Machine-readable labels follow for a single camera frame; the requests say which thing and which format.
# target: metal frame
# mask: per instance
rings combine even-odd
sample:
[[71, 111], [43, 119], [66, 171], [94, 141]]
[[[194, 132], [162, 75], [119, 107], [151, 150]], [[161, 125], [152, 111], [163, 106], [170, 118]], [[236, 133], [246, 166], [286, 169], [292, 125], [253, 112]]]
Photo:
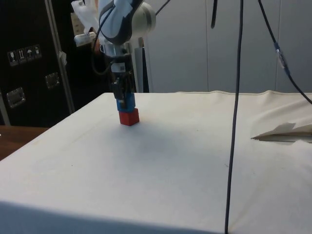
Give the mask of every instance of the metal frame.
[[8, 112], [6, 111], [6, 108], [5, 108], [5, 105], [4, 105], [4, 101], [3, 101], [3, 96], [2, 96], [1, 90], [0, 90], [0, 113], [2, 114], [2, 118], [3, 118], [4, 124], [7, 125], [7, 126], [11, 126], [10, 119], [9, 119], [9, 116], [8, 116]]
[[59, 41], [59, 33], [58, 33], [57, 25], [55, 22], [52, 2], [51, 2], [51, 0], [44, 0], [44, 2], [45, 2], [48, 18], [49, 18], [50, 29], [51, 29], [51, 33], [52, 33], [55, 52], [56, 52], [56, 55], [58, 58], [58, 66], [59, 66], [59, 70], [61, 73], [60, 76], [61, 76], [62, 81], [63, 81], [63, 87], [64, 87], [64, 91], [65, 91], [65, 95], [66, 95], [67, 105], [68, 105], [69, 113], [72, 114], [73, 112], [75, 112], [75, 107], [74, 107], [74, 102], [73, 102], [73, 98], [72, 98], [72, 94], [71, 94], [71, 90], [70, 90], [70, 86], [69, 86], [69, 81], [68, 81], [66, 69], [65, 69], [64, 64], [61, 61], [61, 58], [59, 57], [59, 53], [62, 51], [62, 49], [61, 49], [61, 45], [60, 45], [60, 41]]

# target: sticker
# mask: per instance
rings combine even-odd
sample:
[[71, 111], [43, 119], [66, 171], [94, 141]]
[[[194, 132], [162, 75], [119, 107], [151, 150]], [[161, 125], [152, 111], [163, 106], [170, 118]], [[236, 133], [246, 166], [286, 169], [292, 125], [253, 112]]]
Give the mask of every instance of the sticker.
[[112, 72], [116, 72], [116, 73], [126, 72], [126, 65], [124, 62], [113, 63], [113, 65], [111, 66], [111, 69], [112, 69]]
[[9, 62], [10, 62], [11, 67], [19, 64], [15, 51], [8, 52], [8, 57], [9, 57]]
[[25, 53], [24, 49], [19, 49], [19, 50], [16, 51], [16, 53], [18, 55], [19, 63], [27, 62], [26, 53]]
[[35, 59], [39, 59], [42, 57], [39, 45], [34, 45], [34, 56], [35, 56]]
[[26, 57], [28, 61], [34, 60], [34, 48], [33, 47], [27, 47], [25, 48], [26, 51]]

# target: white tablecloth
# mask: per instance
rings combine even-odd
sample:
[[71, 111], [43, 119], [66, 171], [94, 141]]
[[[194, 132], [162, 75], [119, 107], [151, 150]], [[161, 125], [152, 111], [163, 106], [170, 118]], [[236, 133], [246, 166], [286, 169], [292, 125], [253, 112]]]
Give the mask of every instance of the white tablecloth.
[[[0, 162], [0, 233], [224, 233], [234, 95], [136, 103], [141, 123], [122, 126], [104, 94]], [[251, 138], [309, 128], [312, 106], [267, 92], [238, 111], [231, 233], [311, 234], [312, 145]]]

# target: white cloth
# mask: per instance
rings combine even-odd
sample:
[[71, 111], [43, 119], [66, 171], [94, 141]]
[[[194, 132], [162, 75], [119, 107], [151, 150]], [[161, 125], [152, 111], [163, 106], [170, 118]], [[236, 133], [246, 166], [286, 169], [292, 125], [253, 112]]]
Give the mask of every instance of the white cloth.
[[[231, 233], [311, 234], [312, 145], [251, 137], [312, 106], [273, 92], [239, 101]], [[0, 233], [224, 233], [234, 95], [136, 103], [141, 123], [122, 126], [104, 94], [0, 162]]]

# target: white wall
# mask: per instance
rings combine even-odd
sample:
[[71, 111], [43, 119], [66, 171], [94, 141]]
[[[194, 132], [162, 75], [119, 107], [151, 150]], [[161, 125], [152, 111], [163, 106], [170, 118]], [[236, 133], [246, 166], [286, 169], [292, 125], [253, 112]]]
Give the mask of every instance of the white wall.
[[[262, 0], [293, 78], [312, 92], [312, 1]], [[165, 0], [147, 0], [156, 10]], [[172, 0], [145, 38], [151, 92], [235, 89], [240, 0], [219, 0], [210, 28], [213, 0]], [[294, 92], [277, 62], [257, 0], [246, 0], [241, 91]]]

